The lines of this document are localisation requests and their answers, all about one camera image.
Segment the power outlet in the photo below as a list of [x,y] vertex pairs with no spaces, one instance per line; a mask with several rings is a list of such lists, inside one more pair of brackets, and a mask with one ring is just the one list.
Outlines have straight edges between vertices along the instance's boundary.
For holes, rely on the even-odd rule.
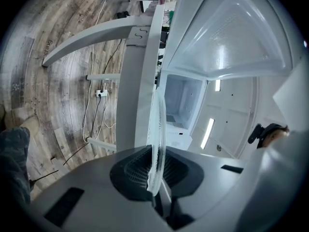
[[107,96],[107,90],[102,90],[102,89],[98,89],[96,91],[96,97],[103,97],[103,96]]

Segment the white metal frame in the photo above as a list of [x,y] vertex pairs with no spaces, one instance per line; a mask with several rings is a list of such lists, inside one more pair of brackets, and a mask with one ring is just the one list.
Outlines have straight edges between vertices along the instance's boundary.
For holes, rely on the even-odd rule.
[[[147,144],[150,110],[164,6],[151,16],[130,16],[90,27],[69,38],[43,61],[47,67],[82,47],[127,38],[122,74],[93,74],[87,80],[119,80],[117,101],[117,151]],[[116,146],[87,138],[96,146],[116,151]]]

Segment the wooden floor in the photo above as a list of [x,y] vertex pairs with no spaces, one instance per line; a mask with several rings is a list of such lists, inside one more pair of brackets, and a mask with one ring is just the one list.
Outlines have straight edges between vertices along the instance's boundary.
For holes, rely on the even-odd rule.
[[[30,179],[39,178],[55,170],[51,158],[62,163],[85,142],[82,124],[87,103],[92,58],[91,47],[71,53],[49,68],[42,67],[44,56],[56,46],[78,32],[93,26],[104,0],[29,0],[4,37],[0,48],[0,103],[6,110],[8,126],[18,126],[25,119],[37,115],[40,132],[31,139],[28,152]],[[115,14],[129,11],[140,14],[138,2],[107,0],[99,23],[115,19]],[[125,40],[105,68],[108,58],[120,41],[94,45],[93,73],[120,73],[125,51]],[[91,131],[94,111],[98,103],[95,91],[100,82],[93,82],[87,113],[85,136]],[[111,104],[106,110],[106,123],[112,125],[116,118],[118,83],[107,83]],[[94,125],[95,135],[102,122],[105,99],[102,99]],[[99,139],[116,144],[116,125],[103,127]],[[66,166],[78,165],[110,152],[87,145],[73,156]],[[37,182],[31,193],[34,199],[44,188],[61,177],[55,173]]]

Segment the black slot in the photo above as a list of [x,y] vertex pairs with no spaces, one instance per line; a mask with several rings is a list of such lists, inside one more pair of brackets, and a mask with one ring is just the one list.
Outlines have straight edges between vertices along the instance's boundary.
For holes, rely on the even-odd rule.
[[70,188],[62,195],[57,203],[53,205],[44,217],[56,226],[61,227],[69,217],[83,193],[84,190],[79,188]]
[[239,167],[233,167],[233,166],[229,166],[229,165],[224,165],[221,167],[222,169],[225,170],[229,170],[238,174],[241,174],[241,172],[243,171],[243,168],[239,168]]

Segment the black cable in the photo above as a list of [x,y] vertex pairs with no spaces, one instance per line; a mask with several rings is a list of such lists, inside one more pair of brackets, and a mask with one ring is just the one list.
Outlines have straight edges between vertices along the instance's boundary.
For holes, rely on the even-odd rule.
[[105,71],[106,71],[106,69],[107,69],[107,66],[108,66],[108,64],[110,63],[111,59],[114,57],[115,53],[117,52],[117,50],[118,50],[118,48],[119,48],[121,42],[122,42],[122,39],[120,40],[120,42],[119,42],[119,44],[118,44],[116,50],[114,51],[114,53],[113,53],[113,54],[110,56],[110,58],[108,59],[107,64],[105,65],[103,74],[105,73]]
[[[87,144],[88,144],[88,143],[86,143],[86,144],[84,144],[82,147],[80,147],[73,155],[71,155],[71,156],[64,162],[63,165],[65,165],[77,152],[79,152],[79,151],[80,151],[82,148],[84,148]],[[34,185],[35,182],[37,182],[38,180],[41,180],[41,179],[43,179],[43,178],[45,178],[45,177],[47,177],[47,176],[49,176],[49,175],[51,175],[51,174],[54,174],[54,173],[56,173],[56,172],[58,172],[58,171],[59,171],[59,170],[53,171],[53,172],[51,172],[51,173],[49,173],[49,174],[47,174],[47,175],[44,175],[44,176],[42,176],[42,177],[40,177],[40,178],[38,178],[38,179],[36,179],[36,180],[29,180],[29,182],[30,182],[32,185]]]
[[53,171],[53,172],[51,172],[51,173],[49,173],[49,174],[47,174],[47,175],[44,175],[44,176],[42,176],[42,177],[40,177],[40,178],[38,178],[38,179],[36,179],[36,180],[32,180],[32,181],[37,182],[38,180],[43,179],[43,178],[45,178],[45,177],[47,177],[47,176],[49,176],[49,175],[51,175],[51,174],[54,174],[54,173],[56,173],[56,172],[58,172],[58,171],[59,171],[59,170]]
[[77,152],[79,152],[82,148],[84,148],[87,144],[89,144],[89,143],[86,143],[86,144],[84,144],[81,148],[79,148],[73,155],[71,155],[65,162],[64,162],[64,164],[63,165],[65,165],[67,162],[68,162],[68,160],[70,160]]
[[[173,17],[171,17],[167,22],[166,22],[166,24],[168,24],[168,22],[172,19]],[[170,24],[169,24],[170,25]]]
[[92,117],[92,124],[95,122],[95,113],[93,113],[93,117]]
[[92,128],[91,128],[91,136],[90,137],[93,136],[93,127],[95,125],[95,120],[96,120],[96,116],[97,116],[98,106],[100,105],[100,102],[101,102],[101,95],[100,95],[100,100],[99,100],[97,108],[96,108],[95,116],[94,116],[93,121],[92,121]]

